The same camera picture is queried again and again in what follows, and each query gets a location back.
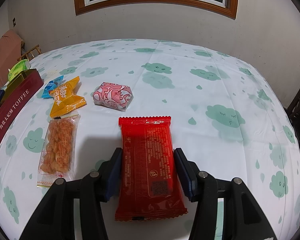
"blue wrapper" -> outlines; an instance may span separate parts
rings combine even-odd
[[[49,95],[49,91],[52,91],[56,87],[58,87],[58,84],[60,84],[62,80],[63,80],[63,75],[55,78],[54,80],[51,80],[44,88],[41,98],[53,98]]]

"white tablecloth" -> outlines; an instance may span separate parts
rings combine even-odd
[[[174,148],[181,147],[215,178],[242,178],[278,239],[290,239],[297,230],[298,142],[276,95],[251,65],[199,46],[124,39],[56,49],[37,56],[31,66],[45,85],[60,75],[67,81],[80,76],[78,95],[87,105],[78,110],[75,179],[98,169],[121,147],[120,116],[170,115]],[[91,94],[102,82],[131,87],[134,99],[125,113],[93,104]],[[41,95],[42,90],[30,99],[0,145],[0,225],[11,240],[19,238],[47,191],[36,186],[43,140],[35,149],[27,146],[29,137],[44,138],[49,124],[53,99]],[[178,218],[117,222],[114,196],[102,204],[109,239],[188,239],[196,203],[184,201],[189,213]],[[81,239],[78,202],[75,214]]]

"yellow candy wrapper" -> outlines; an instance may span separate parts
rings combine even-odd
[[[79,77],[75,77],[50,92],[50,95],[54,98],[54,104],[50,112],[51,118],[68,114],[87,104],[84,97],[77,96],[74,93],[74,88],[79,80]]]

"red snack package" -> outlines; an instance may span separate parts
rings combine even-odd
[[[173,218],[187,213],[173,160],[171,117],[120,117],[123,156],[115,220]]]

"pink patterned wrapper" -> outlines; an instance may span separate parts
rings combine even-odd
[[[103,105],[123,112],[126,111],[132,99],[130,87],[114,83],[103,82],[93,93],[95,105]]]

